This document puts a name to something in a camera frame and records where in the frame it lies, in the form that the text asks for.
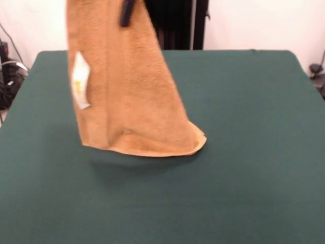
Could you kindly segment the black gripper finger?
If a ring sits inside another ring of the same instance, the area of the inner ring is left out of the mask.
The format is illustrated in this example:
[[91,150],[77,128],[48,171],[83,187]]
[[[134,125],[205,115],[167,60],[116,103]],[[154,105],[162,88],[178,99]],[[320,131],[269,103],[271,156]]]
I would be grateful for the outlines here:
[[121,8],[120,21],[121,27],[128,27],[133,12],[133,0],[124,0]]

